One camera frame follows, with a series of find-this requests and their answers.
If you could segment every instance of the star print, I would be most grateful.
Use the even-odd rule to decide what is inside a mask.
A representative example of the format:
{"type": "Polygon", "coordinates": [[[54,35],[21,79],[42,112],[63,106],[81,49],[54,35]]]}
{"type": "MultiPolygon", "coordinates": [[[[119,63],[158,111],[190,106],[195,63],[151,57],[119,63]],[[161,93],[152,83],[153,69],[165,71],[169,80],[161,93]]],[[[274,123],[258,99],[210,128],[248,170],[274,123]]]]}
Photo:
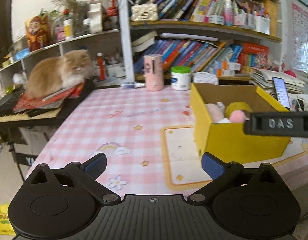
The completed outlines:
{"type": "Polygon", "coordinates": [[[134,131],[142,130],[143,126],[142,125],[136,125],[135,127],[133,127],[133,129],[134,129],[134,131]]]}
{"type": "Polygon", "coordinates": [[[148,161],[141,162],[142,167],[148,166],[150,163],[148,161]]]}
{"type": "Polygon", "coordinates": [[[182,176],[182,175],[178,175],[177,177],[176,177],[176,179],[177,180],[182,180],[184,177],[182,176]]]}

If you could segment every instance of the yellow bag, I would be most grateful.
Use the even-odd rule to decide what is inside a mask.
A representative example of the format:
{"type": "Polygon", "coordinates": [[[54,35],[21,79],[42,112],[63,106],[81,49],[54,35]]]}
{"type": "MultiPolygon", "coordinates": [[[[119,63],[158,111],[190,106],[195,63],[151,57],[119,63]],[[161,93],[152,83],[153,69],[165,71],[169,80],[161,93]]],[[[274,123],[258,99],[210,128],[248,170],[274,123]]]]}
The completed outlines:
{"type": "Polygon", "coordinates": [[[9,204],[0,205],[0,235],[15,235],[7,215],[8,206],[9,204]]]}

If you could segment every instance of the crosshair symbol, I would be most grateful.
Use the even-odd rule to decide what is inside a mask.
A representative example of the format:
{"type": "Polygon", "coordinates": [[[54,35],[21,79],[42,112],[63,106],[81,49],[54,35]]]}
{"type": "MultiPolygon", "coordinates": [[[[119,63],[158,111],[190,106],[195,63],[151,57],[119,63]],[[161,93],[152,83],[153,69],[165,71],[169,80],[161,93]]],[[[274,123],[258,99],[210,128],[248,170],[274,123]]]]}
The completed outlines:
{"type": "Polygon", "coordinates": [[[149,201],[151,201],[153,204],[155,204],[157,201],[159,201],[159,199],[157,199],[157,198],[151,198],[151,199],[149,199],[149,201]]]}

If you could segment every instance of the small white bottle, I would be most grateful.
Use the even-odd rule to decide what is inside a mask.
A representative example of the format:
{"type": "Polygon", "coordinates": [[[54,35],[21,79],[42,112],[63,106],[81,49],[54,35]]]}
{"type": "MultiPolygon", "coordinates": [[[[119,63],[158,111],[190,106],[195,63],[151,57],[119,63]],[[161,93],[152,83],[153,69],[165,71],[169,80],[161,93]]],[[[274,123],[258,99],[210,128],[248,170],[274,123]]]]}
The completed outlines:
{"type": "Polygon", "coordinates": [[[232,7],[231,0],[225,0],[224,21],[225,21],[225,25],[233,26],[233,7],[232,7]]]}
{"type": "Polygon", "coordinates": [[[74,23],[73,19],[69,16],[69,10],[64,10],[64,31],[65,31],[65,39],[68,41],[74,38],[74,23]]]}
{"type": "Polygon", "coordinates": [[[145,87],[144,83],[124,82],[121,84],[122,89],[135,89],[135,88],[142,88],[142,87],[145,87]]]}

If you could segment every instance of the tablecloth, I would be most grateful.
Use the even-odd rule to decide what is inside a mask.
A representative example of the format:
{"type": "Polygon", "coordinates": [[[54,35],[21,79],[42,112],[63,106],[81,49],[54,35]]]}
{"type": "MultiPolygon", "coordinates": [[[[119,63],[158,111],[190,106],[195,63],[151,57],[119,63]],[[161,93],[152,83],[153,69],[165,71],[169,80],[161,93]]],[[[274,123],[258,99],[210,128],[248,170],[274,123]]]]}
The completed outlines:
{"type": "MultiPolygon", "coordinates": [[[[125,194],[189,194],[210,181],[200,167],[192,135],[189,91],[165,87],[93,91],[40,153],[50,168],[85,162],[98,152],[107,169],[97,181],[125,194]]],[[[290,189],[307,183],[308,140],[293,138],[281,158],[269,160],[290,189]]],[[[258,167],[261,162],[245,164],[258,167]]]]}

